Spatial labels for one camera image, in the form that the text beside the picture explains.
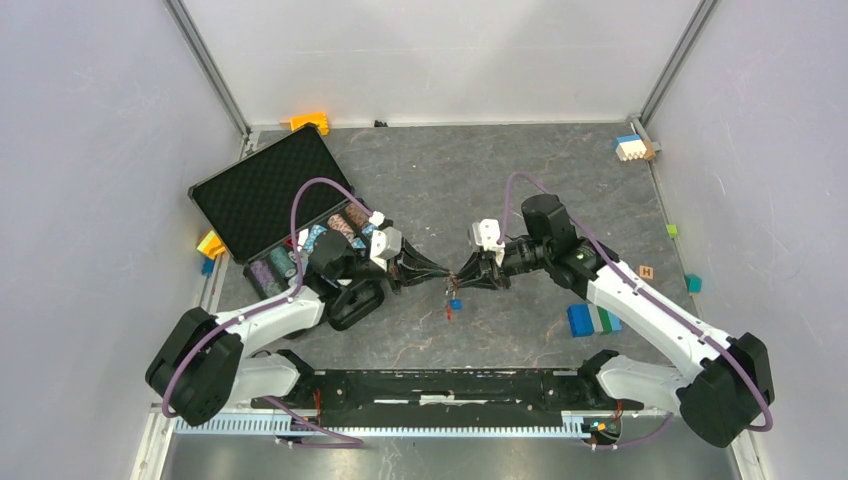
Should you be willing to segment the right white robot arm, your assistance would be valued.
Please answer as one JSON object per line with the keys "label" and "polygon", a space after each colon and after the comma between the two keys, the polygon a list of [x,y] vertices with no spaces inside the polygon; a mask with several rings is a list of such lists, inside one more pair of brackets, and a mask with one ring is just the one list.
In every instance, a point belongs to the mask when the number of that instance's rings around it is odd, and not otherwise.
{"label": "right white robot arm", "polygon": [[669,361],[632,360],[605,350],[581,367],[580,400],[602,408],[634,400],[680,416],[708,444],[724,448],[746,430],[773,425],[775,399],[765,343],[752,333],[734,337],[690,314],[644,280],[589,233],[554,194],[522,204],[526,234],[506,238],[496,219],[469,229],[473,252],[454,286],[507,289],[511,279],[544,271],[559,287],[615,315]]}

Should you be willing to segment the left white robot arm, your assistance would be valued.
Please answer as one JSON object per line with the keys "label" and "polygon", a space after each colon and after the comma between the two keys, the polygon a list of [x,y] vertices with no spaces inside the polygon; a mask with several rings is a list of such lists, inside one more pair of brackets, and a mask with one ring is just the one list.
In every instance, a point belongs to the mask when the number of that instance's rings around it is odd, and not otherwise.
{"label": "left white robot arm", "polygon": [[327,230],[302,265],[305,273],[281,294],[228,312],[194,307],[180,317],[145,374],[166,417],[199,426],[226,406],[263,396],[306,405],[313,379],[286,355],[258,357],[259,350],[323,323],[351,328],[382,304],[384,284],[398,292],[450,274],[393,227],[373,231],[363,250]]}

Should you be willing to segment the keyring with blue red tags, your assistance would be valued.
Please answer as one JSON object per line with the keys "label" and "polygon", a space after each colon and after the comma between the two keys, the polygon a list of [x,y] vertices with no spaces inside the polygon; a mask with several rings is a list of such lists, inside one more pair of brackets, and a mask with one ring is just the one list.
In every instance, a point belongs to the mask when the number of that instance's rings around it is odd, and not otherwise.
{"label": "keyring with blue red tags", "polygon": [[453,316],[456,312],[463,308],[462,300],[459,297],[459,280],[454,273],[450,273],[446,278],[446,307],[445,314],[448,322],[453,321]]}

